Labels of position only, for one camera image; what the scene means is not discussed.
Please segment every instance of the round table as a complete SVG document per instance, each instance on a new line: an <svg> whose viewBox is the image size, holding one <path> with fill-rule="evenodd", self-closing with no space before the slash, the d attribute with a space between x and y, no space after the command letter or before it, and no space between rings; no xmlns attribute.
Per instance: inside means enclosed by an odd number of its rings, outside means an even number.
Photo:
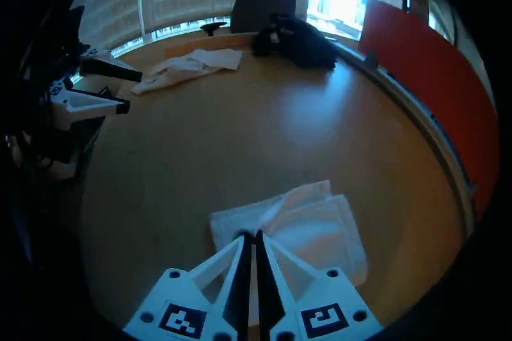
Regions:
<svg viewBox="0 0 512 341"><path fill-rule="evenodd" d="M301 70L244 53L222 71L135 96L93 151L80 238L98 311L124 326L168 267L214 252L209 214L331 180L369 261L357 287L382 325L446 271L463 244L447 175L424 136L368 77L339 61Z"/></svg>

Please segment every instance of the black chair backrest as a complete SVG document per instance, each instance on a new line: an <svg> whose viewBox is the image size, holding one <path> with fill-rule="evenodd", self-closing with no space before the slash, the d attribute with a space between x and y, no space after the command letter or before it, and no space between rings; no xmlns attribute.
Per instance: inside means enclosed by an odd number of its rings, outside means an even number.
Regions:
<svg viewBox="0 0 512 341"><path fill-rule="evenodd" d="M231 33L259 32L270 25L272 13L295 14L296 0L236 0L231 12Z"/></svg>

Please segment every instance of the office chair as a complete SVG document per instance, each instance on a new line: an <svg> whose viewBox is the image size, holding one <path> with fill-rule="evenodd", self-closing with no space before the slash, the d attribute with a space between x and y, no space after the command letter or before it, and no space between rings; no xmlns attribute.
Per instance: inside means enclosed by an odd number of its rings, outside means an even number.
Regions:
<svg viewBox="0 0 512 341"><path fill-rule="evenodd" d="M294 15L296 0L236 0L231 12L231 33L259 32L270 25L272 13ZM214 22L201 27L209 36L225 25Z"/></svg>

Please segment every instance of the red partition board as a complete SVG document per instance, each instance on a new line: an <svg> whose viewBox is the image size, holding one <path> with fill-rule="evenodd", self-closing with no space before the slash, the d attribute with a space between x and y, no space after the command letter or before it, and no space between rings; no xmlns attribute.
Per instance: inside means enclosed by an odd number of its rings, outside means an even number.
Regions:
<svg viewBox="0 0 512 341"><path fill-rule="evenodd" d="M499 173L498 119L471 64L414 15L368 0L359 50L379 64L435 115L454 145L480 219Z"/></svg>

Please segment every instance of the white towel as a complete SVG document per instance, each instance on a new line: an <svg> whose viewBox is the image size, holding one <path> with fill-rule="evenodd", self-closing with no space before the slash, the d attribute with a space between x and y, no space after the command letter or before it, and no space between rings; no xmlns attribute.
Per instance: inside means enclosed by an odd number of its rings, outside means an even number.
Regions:
<svg viewBox="0 0 512 341"><path fill-rule="evenodd" d="M150 71L150 77L132 88L132 92L141 95L148 91L166 88L188 79L217 72L221 69L237 70L242 58L241 51L220 49L217 51L195 51L181 57L162 61Z"/></svg>
<svg viewBox="0 0 512 341"><path fill-rule="evenodd" d="M297 187L288 193L211 214L217 250L241 230L259 229L317 269L340 267L353 285L366 280L368 263L350 206L342 195L332 196L330 182ZM249 325L259 323L257 275L252 261Z"/></svg>

